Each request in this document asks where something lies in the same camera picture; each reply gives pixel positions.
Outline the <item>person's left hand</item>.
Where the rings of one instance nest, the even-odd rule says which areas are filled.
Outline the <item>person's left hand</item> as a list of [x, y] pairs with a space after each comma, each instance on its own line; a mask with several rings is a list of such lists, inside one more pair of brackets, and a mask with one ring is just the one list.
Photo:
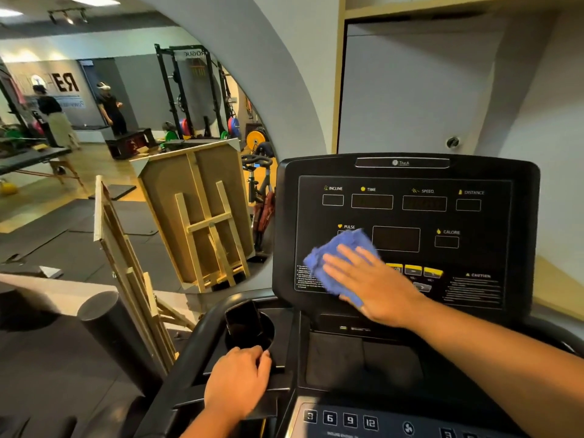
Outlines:
[[204, 407], [237, 409], [246, 414], [245, 419], [267, 389], [269, 376], [257, 375], [257, 362], [263, 351], [260, 346], [235, 347], [221, 357], [208, 379]]

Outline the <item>person's right hand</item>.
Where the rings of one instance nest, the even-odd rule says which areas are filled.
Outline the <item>person's right hand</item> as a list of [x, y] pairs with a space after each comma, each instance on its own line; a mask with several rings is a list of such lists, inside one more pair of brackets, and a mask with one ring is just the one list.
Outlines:
[[382, 260], [372, 272], [352, 279], [337, 269], [338, 257], [325, 255], [325, 272], [357, 294], [364, 302], [371, 315], [364, 315], [369, 320], [393, 328], [412, 328], [414, 312], [424, 296], [414, 287], [410, 280], [387, 266]]

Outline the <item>blue cleaning cloth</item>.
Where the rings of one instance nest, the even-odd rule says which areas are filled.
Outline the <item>blue cleaning cloth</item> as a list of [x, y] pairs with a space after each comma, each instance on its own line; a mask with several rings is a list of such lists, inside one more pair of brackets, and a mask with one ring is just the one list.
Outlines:
[[360, 248], [361, 250], [368, 252], [368, 254], [376, 260], [381, 260], [381, 257], [368, 235], [363, 229], [356, 229], [341, 231], [329, 242], [322, 246], [313, 248], [303, 259], [303, 266], [308, 268], [311, 278], [319, 281], [319, 287], [324, 289], [324, 291], [337, 297], [347, 297], [353, 306], [361, 308], [363, 302], [360, 297], [325, 272], [325, 255], [335, 256], [349, 262], [349, 259], [339, 251], [340, 245], [346, 246], [353, 251]]

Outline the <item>person's right forearm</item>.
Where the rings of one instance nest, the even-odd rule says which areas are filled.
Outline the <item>person's right forearm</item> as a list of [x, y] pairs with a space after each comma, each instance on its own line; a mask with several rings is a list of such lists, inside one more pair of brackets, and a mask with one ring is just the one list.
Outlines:
[[404, 326], [531, 438], [584, 438], [584, 359], [423, 296]]

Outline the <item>person's left forearm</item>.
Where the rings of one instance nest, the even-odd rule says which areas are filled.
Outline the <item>person's left forearm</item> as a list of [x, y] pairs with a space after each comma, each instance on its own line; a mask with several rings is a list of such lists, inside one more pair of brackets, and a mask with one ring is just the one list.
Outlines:
[[228, 438], [246, 414], [222, 406], [206, 406], [179, 438]]

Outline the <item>black smartphone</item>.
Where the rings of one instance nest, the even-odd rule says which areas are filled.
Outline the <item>black smartphone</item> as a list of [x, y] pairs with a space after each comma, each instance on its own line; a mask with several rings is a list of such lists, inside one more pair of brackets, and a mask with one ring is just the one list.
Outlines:
[[225, 342], [228, 350], [262, 346], [264, 328], [260, 312], [252, 300], [246, 300], [231, 307], [224, 314], [227, 334]]

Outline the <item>black exercise bike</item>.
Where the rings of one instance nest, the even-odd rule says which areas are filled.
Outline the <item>black exercise bike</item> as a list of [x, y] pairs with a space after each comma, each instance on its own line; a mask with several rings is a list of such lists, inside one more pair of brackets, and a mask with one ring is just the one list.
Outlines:
[[[271, 185], [270, 172], [273, 165], [274, 151], [270, 142], [261, 142], [252, 150], [251, 154], [242, 155], [242, 167], [249, 172], [248, 202], [253, 206], [251, 214], [252, 237], [255, 256], [265, 260], [267, 253], [262, 248], [263, 237], [273, 217], [275, 210], [275, 191]], [[263, 182], [259, 184], [255, 179], [255, 170], [265, 169]]]

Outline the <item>black treadmill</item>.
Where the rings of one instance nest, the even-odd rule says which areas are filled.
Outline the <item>black treadmill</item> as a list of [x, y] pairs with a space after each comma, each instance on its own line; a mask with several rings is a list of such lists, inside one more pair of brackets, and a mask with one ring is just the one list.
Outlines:
[[584, 339], [530, 315], [539, 168], [440, 154], [342, 154], [278, 168], [271, 290], [198, 323], [134, 438], [179, 438], [229, 350], [224, 314], [252, 300], [273, 371], [230, 438], [527, 438], [423, 340], [367, 320], [319, 287], [303, 259], [363, 229], [384, 263], [434, 301], [584, 358]]

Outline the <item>black cylinder bolster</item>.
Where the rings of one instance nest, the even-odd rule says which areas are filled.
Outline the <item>black cylinder bolster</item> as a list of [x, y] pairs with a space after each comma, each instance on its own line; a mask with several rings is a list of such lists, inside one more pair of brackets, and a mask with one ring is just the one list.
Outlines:
[[77, 318], [142, 395], [154, 399], [162, 378], [119, 293], [91, 296], [78, 309]]

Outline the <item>wooden easel with board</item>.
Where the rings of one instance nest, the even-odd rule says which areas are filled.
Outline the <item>wooden easel with board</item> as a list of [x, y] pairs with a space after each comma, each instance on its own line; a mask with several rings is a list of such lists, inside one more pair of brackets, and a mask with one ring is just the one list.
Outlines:
[[161, 377], [166, 377], [179, 357], [167, 325], [193, 331], [194, 317], [186, 315], [187, 309], [178, 311], [162, 299], [164, 295], [178, 297], [179, 294], [154, 290], [149, 273], [142, 270], [130, 239], [123, 231], [113, 200], [100, 175], [95, 178], [94, 200], [93, 240], [100, 244], [107, 257], [122, 302], [155, 367]]
[[256, 250], [237, 139], [189, 140], [132, 164], [181, 283], [205, 293], [251, 278]]

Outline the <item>black squat rack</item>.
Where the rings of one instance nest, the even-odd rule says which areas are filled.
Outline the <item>black squat rack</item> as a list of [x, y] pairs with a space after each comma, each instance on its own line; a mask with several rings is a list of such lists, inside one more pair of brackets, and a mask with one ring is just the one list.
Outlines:
[[177, 131], [185, 139], [179, 121], [186, 118], [192, 133], [188, 139], [230, 139], [228, 119], [236, 113], [220, 61], [201, 44], [154, 47], [172, 115], [165, 131]]

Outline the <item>black plyo box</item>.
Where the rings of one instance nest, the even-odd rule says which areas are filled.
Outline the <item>black plyo box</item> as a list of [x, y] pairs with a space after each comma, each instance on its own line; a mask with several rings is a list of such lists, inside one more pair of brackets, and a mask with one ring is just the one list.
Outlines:
[[111, 157], [117, 161], [127, 160], [136, 156], [142, 148], [146, 148], [146, 151], [148, 151], [150, 148], [158, 146], [158, 142], [150, 128], [129, 131], [113, 139], [106, 139], [105, 143]]

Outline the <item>black massage table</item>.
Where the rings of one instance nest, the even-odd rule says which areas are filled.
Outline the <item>black massage table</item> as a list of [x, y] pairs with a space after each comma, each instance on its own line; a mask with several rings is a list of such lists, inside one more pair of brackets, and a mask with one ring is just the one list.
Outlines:
[[[46, 147], [40, 151], [30, 148], [21, 154], [0, 159], [0, 191], [5, 184], [16, 186], [15, 183], [6, 181], [5, 176], [9, 174], [53, 178], [57, 179], [61, 184], [65, 184], [65, 179], [72, 179], [82, 189], [85, 189], [82, 179], [69, 160], [71, 153], [73, 151], [69, 148]], [[51, 172], [46, 173], [30, 169], [38, 164], [47, 164]]]

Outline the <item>black track light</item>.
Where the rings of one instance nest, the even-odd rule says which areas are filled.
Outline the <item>black track light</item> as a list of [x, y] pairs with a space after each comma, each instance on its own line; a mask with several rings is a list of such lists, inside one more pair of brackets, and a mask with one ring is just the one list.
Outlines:
[[87, 9], [84, 7], [69, 7], [65, 9], [48, 10], [47, 15], [50, 22], [55, 26], [60, 25], [62, 22], [72, 26], [79, 22], [84, 24], [89, 23]]

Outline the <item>grey wall banner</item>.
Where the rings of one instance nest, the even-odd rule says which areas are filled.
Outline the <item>grey wall banner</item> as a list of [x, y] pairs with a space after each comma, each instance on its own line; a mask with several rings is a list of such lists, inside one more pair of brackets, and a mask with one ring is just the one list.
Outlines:
[[105, 128], [93, 90], [76, 60], [5, 62], [31, 109], [38, 109], [34, 85], [42, 85], [56, 99], [75, 129]]

